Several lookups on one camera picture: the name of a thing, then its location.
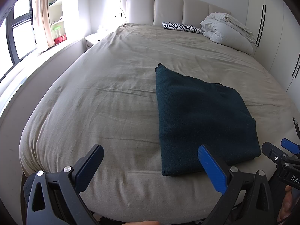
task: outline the beige curtain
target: beige curtain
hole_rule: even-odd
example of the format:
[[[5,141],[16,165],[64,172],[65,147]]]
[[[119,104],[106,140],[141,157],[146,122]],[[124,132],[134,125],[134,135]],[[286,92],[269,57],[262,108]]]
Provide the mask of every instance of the beige curtain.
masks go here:
[[[33,29],[39,52],[54,46],[49,21],[48,0],[33,0]]]

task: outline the silver screw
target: silver screw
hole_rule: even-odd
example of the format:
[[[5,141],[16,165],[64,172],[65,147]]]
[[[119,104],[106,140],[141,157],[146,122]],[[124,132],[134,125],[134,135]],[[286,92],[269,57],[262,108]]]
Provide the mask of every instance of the silver screw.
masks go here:
[[[264,176],[264,175],[265,175],[265,172],[264,172],[263,170],[259,170],[259,171],[258,171],[258,174],[259,174],[260,176]]]
[[[37,175],[38,175],[38,176],[41,176],[41,175],[43,175],[43,174],[44,174],[44,171],[43,171],[43,170],[40,170],[40,171],[37,172]]]
[[[232,166],[230,168],[230,171],[232,171],[233,173],[237,173],[238,172],[238,168],[236,166]]]
[[[72,170],[72,168],[70,166],[66,166],[64,167],[64,172],[68,173]]]

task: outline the upholstered headboard panel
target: upholstered headboard panel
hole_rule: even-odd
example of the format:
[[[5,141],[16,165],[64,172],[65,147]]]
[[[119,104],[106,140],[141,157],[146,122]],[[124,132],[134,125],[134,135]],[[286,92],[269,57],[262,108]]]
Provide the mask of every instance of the upholstered headboard panel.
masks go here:
[[[211,13],[229,11],[199,0],[121,0],[126,22],[158,25],[176,22],[200,27],[200,22]]]

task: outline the white wardrobe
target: white wardrobe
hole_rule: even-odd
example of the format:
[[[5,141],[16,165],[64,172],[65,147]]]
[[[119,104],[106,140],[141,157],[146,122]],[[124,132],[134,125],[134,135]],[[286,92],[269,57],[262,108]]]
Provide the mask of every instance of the white wardrobe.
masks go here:
[[[300,26],[283,0],[249,0],[246,26],[257,38],[252,56],[300,110]]]

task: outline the zebra print pillow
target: zebra print pillow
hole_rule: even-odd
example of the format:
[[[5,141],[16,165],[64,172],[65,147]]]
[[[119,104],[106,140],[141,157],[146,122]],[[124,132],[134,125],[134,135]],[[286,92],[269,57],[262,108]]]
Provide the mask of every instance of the zebra print pillow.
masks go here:
[[[203,34],[203,31],[200,28],[197,28],[193,25],[186,25],[186,24],[172,23],[172,22],[162,22],[162,24],[163,24],[163,28],[166,30],[175,30],[175,31],[184,31],[184,32]]]

